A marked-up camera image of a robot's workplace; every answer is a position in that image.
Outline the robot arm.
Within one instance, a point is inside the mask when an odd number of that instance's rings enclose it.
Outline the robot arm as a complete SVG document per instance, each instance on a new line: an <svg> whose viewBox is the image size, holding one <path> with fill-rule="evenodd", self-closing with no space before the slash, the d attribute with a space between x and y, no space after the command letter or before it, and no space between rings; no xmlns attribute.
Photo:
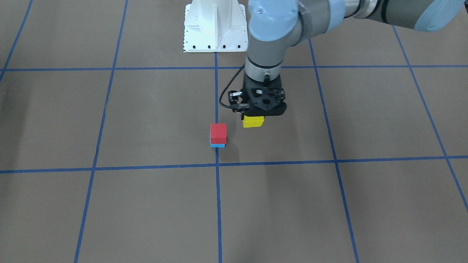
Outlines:
<svg viewBox="0 0 468 263"><path fill-rule="evenodd" d="M346 18L370 19L419 32L448 25L464 0L250 0L249 45L240 95L230 106L247 117L282 115L287 105L280 71L286 51L330 32Z"/></svg>

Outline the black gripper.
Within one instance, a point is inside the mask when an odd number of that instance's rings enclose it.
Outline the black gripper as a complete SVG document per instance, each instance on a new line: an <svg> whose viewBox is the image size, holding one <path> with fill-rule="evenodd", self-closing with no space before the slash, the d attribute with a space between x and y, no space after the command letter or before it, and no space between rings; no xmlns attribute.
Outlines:
<svg viewBox="0 0 468 263"><path fill-rule="evenodd" d="M244 110L244 115L248 117L278 116L286 111L286 95L280 76L266 83L244 75L242 92L242 103L249 105Z"/></svg>

